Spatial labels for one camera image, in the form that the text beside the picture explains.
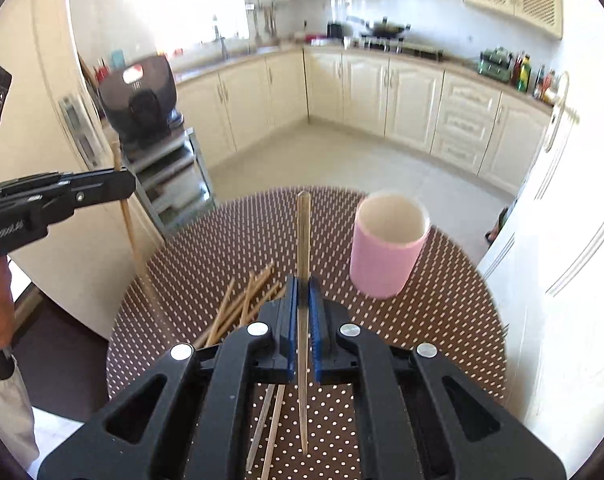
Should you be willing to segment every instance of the cup rim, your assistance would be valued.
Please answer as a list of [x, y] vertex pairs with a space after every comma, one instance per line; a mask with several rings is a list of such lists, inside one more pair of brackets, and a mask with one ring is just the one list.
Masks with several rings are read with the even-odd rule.
[[[365, 228], [365, 226], [363, 224], [357, 224], [357, 220], [359, 218], [359, 213], [360, 213], [362, 204], [369, 198], [379, 198], [379, 197], [383, 197], [383, 196], [398, 196], [398, 197], [403, 198], [404, 200], [410, 202], [412, 205], [416, 206], [419, 209], [419, 211], [421, 212], [421, 214], [424, 218], [424, 232], [417, 240], [413, 240], [411, 242], [406, 242], [406, 243], [387, 242], [386, 240], [380, 239], [379, 236], [372, 234], [368, 229]], [[431, 217], [429, 216], [429, 212], [426, 209], [426, 207], [424, 207], [424, 205], [416, 198], [410, 197], [410, 196], [402, 193], [401, 191], [395, 191], [395, 190], [374, 191], [372, 193], [367, 194], [362, 200], [360, 200], [359, 204], [357, 204], [357, 209], [355, 210], [354, 225], [358, 225], [359, 228], [362, 230], [362, 232], [365, 235], [367, 235], [368, 237], [374, 238], [377, 243], [379, 243], [385, 247], [391, 248], [391, 249], [406, 249], [406, 248], [409, 248], [416, 244], [421, 243], [429, 235], [429, 232], [432, 227]]]

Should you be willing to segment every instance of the silver screw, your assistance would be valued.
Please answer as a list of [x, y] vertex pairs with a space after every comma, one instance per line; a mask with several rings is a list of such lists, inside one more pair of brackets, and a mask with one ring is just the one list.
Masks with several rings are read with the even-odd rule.
[[255, 323], [251, 323], [246, 330], [251, 335], [264, 335], [269, 331], [269, 326], [266, 323], [262, 323], [261, 321], [257, 321]]
[[186, 343], [179, 343], [171, 348], [171, 357], [176, 361], [184, 361], [191, 357], [193, 353], [193, 347]]
[[360, 329], [360, 327], [354, 323], [344, 323], [339, 327], [339, 333], [341, 333], [341, 335], [345, 335], [346, 337], [358, 336], [360, 332], [362, 332], [362, 329]]
[[430, 359], [431, 357], [435, 357], [435, 355], [437, 355], [437, 348], [431, 343], [420, 343], [418, 345], [418, 354], [422, 357], [428, 357]]

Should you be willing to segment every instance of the drawer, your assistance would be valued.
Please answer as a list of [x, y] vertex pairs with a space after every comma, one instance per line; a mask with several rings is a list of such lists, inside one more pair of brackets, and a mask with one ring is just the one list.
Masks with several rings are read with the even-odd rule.
[[501, 92], [462, 76], [446, 72], [442, 90], [442, 104], [457, 105], [471, 113], [495, 120]]
[[456, 104], [442, 102], [439, 105], [435, 131], [469, 142], [478, 150], [485, 150], [493, 126], [494, 118], [481, 116]]
[[435, 132], [431, 155], [477, 175], [480, 172], [485, 151], [486, 148], [478, 149], [467, 142]]

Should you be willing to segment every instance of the frying pan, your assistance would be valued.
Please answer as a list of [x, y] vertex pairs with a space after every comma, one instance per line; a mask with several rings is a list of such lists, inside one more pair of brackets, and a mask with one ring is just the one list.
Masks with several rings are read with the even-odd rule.
[[387, 38], [388, 40], [392, 40], [397, 38], [407, 30], [411, 30], [410, 25], [397, 25], [396, 23], [389, 23], [388, 18], [384, 16], [381, 22], [367, 22], [362, 18], [357, 18], [356, 16], [347, 16], [346, 18], [349, 22], [360, 23], [364, 25], [370, 34], [376, 36], [378, 38]]

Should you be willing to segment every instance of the brown polka dot tablecloth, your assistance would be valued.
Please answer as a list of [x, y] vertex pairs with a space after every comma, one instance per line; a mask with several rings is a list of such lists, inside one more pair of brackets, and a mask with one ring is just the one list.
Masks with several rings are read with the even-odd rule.
[[[377, 332], [388, 344], [412, 348], [433, 343], [490, 395], [501, 399], [502, 327], [485, 283], [462, 250], [432, 228], [403, 291], [389, 300], [374, 300], [359, 293], [349, 277], [355, 208], [365, 194], [330, 187], [307, 189], [311, 270], [319, 277], [324, 295], [348, 306], [355, 323]], [[238, 282], [235, 290], [243, 290], [249, 270], [259, 272], [271, 260], [275, 270], [267, 285], [284, 282], [295, 273], [295, 198], [300, 190], [272, 189], [227, 203], [186, 227], [150, 260], [153, 287], [173, 332], [171, 345], [177, 340], [194, 342], [212, 322], [231, 277]], [[163, 341], [136, 280], [126, 293], [109, 345], [111, 396], [165, 352], [169, 343]], [[292, 384], [286, 389], [270, 478], [359, 478], [351, 387], [309, 383], [308, 456], [302, 455], [299, 443], [296, 388]], [[256, 388], [253, 424], [265, 390], [262, 384]], [[269, 416], [249, 479], [261, 475], [270, 425]]]

